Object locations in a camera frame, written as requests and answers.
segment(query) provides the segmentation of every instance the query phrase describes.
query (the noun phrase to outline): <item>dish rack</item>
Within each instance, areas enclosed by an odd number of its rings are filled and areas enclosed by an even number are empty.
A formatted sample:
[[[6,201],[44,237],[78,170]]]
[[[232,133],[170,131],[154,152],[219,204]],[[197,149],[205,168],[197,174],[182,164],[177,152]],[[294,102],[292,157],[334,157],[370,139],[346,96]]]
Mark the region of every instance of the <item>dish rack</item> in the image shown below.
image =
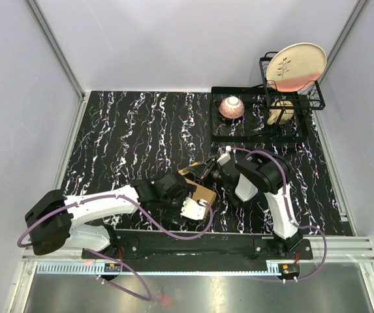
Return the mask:
[[[284,93],[276,90],[275,81],[266,80],[266,69],[277,52],[267,52],[259,59],[262,84],[254,87],[212,87],[210,104],[210,128],[213,142],[303,142],[309,135],[313,110],[326,106],[319,83],[308,82],[297,92]],[[219,106],[224,98],[235,96],[245,106],[243,117],[235,120],[224,118]],[[292,106],[272,106],[278,100],[288,100]],[[267,125],[271,110],[281,110],[277,122]],[[292,119],[284,125],[279,121],[285,110],[294,110]]]

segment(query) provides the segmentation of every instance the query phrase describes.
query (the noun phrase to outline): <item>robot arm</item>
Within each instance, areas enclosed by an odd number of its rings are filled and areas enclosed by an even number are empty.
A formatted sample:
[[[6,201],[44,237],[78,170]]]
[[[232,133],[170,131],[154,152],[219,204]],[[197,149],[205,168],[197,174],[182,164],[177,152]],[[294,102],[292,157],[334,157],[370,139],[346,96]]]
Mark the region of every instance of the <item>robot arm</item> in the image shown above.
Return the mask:
[[[268,150],[259,149],[263,153],[269,154],[281,165],[286,178],[290,173],[289,163],[279,155]],[[239,160],[235,163],[232,157],[231,148],[226,147],[226,151],[219,150],[219,158],[211,158],[203,164],[190,166],[188,172],[195,177],[205,181],[217,181],[223,185],[229,202],[235,206],[249,201],[258,192],[263,192],[273,219],[273,233],[285,250],[292,250],[302,239],[292,210],[290,198],[287,198],[290,208],[291,219],[287,213],[283,196],[283,178],[276,164],[268,157],[257,155],[252,160]],[[287,184],[287,195],[290,187]]]
[[[196,187],[188,184],[180,174],[169,173],[162,179],[134,181],[116,190],[88,196],[64,197],[60,190],[50,191],[26,214],[28,227],[60,207],[69,208],[48,218],[30,232],[33,252],[45,255],[60,248],[104,250],[116,240],[115,236],[104,226],[86,223],[110,215],[136,212],[137,207],[119,198],[120,195],[137,201],[145,209],[165,207],[170,211],[172,222],[176,222],[177,218],[181,220],[181,216],[203,219],[206,204],[191,199],[195,190]]]
[[[289,251],[302,240],[302,235],[296,227],[298,223],[294,217],[292,202],[289,197],[290,185],[288,184],[288,175],[290,173],[290,165],[284,158],[270,151],[263,150],[263,152],[274,157],[285,172],[287,178],[287,201],[292,222],[290,222],[285,205],[281,172],[277,165],[268,157],[258,155],[253,160],[240,160],[235,164],[236,169],[240,172],[235,193],[244,201],[252,198],[258,191],[264,193],[272,214],[273,234],[283,242],[285,250]]]

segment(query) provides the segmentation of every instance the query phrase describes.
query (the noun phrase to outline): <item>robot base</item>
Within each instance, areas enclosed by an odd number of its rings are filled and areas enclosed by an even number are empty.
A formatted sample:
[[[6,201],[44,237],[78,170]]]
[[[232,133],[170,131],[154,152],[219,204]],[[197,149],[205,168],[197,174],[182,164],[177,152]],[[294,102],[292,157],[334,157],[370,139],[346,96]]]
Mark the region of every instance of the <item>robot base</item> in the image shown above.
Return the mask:
[[[252,258],[255,260],[290,260],[297,258],[300,260],[312,260],[313,252],[311,250],[310,240],[302,239],[292,250],[285,250],[281,241],[277,239],[254,239],[255,251]]]

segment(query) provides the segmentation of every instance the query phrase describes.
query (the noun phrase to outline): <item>decorative plate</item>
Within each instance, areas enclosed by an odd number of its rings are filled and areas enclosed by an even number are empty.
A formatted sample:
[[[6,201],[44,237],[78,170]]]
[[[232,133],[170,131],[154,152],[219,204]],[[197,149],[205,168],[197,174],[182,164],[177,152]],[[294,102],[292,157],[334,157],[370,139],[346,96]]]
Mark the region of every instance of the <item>decorative plate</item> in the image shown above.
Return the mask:
[[[316,44],[293,44],[272,58],[266,70],[266,80],[272,88],[291,93],[314,83],[323,73],[326,63],[326,53]]]

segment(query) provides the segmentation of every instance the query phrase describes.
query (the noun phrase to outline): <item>white wall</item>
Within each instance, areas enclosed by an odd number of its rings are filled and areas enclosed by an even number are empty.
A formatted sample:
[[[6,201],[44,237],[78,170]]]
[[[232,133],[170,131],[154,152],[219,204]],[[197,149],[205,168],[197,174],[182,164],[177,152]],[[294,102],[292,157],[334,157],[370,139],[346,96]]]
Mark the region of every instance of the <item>white wall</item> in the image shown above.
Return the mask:
[[[0,312],[24,214],[52,188],[78,100],[23,0],[0,0]]]
[[[261,82],[267,51],[329,52],[356,0],[39,0],[85,90]]]
[[[374,250],[374,1],[322,83],[320,113],[360,235]]]

